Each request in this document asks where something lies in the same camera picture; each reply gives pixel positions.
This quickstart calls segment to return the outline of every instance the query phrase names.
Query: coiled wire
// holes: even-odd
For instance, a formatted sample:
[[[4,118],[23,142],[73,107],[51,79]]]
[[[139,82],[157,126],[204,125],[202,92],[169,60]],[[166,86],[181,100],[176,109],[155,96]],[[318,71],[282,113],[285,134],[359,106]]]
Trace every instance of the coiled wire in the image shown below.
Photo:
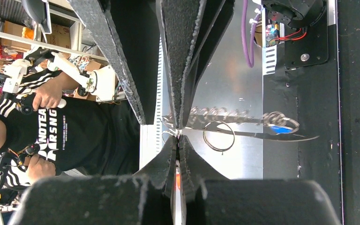
[[[213,108],[200,109],[199,107],[196,106],[190,110],[190,116],[188,119],[187,127],[192,129],[192,125],[195,124],[197,121],[200,123],[207,123],[205,126],[205,129],[203,130],[203,141],[211,149],[213,149],[215,151],[219,151],[219,152],[224,152],[224,151],[229,150],[235,143],[235,132],[228,125],[228,123],[236,123],[237,125],[242,125],[244,123],[254,122],[257,126],[263,124],[263,126],[265,126],[265,127],[273,127],[273,126],[285,127],[287,129],[291,130],[288,134],[297,132],[299,130],[299,126],[300,126],[299,123],[293,119],[286,117],[282,112],[265,113],[261,119],[251,117],[248,114],[249,114],[249,110],[240,111],[238,109],[235,109],[235,110],[228,112],[228,110],[224,107],[221,107],[221,108],[213,107]],[[163,119],[165,120],[165,122],[171,122],[171,121],[173,121],[173,116],[170,113],[167,117],[163,117]],[[207,127],[214,122],[222,123],[231,130],[232,135],[233,135],[233,141],[232,141],[232,144],[228,148],[223,148],[223,149],[217,148],[217,147],[213,146],[207,139],[207,137],[206,137],[206,131],[208,131]],[[168,128],[168,129],[169,129],[168,131],[164,131],[162,133],[162,141],[163,142],[165,142],[165,140],[163,138],[163,134],[165,134],[165,133],[169,134],[169,135],[173,135],[175,137],[179,137],[181,134],[181,131],[171,129],[171,128]]]

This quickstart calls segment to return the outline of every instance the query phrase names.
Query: person's left hand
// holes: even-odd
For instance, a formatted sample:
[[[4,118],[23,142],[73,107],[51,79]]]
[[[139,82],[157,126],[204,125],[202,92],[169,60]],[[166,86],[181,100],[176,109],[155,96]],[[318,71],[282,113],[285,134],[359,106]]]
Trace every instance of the person's left hand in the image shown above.
[[[35,93],[36,95],[32,103],[34,111],[37,111],[39,107],[55,108],[59,105],[63,95],[62,85],[53,78],[42,84],[42,86],[35,90]]]

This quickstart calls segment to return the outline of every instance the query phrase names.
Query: slotted metal strip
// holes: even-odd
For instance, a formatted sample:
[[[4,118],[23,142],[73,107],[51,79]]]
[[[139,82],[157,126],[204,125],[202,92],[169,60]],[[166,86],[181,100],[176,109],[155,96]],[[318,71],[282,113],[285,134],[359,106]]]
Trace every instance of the slotted metal strip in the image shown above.
[[[157,99],[153,125],[143,125],[140,129],[140,168],[149,163],[162,149],[163,116],[163,85],[164,85],[164,55],[162,42],[159,40],[159,61],[157,75]]]

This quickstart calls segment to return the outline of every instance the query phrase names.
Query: black metal plate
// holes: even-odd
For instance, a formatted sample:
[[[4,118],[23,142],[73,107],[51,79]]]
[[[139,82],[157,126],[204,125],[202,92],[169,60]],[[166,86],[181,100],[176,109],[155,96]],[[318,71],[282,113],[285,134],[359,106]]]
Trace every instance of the black metal plate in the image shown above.
[[[294,30],[285,28],[285,35],[294,33]],[[328,18],[325,12],[322,18],[307,30],[307,35],[297,41],[285,42],[285,66],[300,68],[323,64],[328,61]],[[307,61],[300,59],[301,55],[308,54]]]

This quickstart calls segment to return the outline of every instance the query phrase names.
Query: purple cable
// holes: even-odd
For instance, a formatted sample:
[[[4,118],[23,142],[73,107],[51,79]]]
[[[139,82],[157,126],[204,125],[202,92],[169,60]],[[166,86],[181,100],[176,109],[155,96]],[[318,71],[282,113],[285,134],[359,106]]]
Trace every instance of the purple cable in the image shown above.
[[[253,48],[254,37],[255,37],[255,31],[257,23],[252,23],[252,31],[250,32],[250,41],[249,41],[249,48],[250,48],[250,54],[249,56],[249,50],[248,50],[248,42],[246,40],[246,12],[248,11],[248,0],[243,0],[243,10],[242,10],[242,21],[241,21],[241,36],[242,36],[242,46],[243,46],[243,53],[245,55],[246,63],[250,68],[253,68],[255,65],[255,51]],[[259,21],[260,14],[258,13],[255,17],[255,21]]]

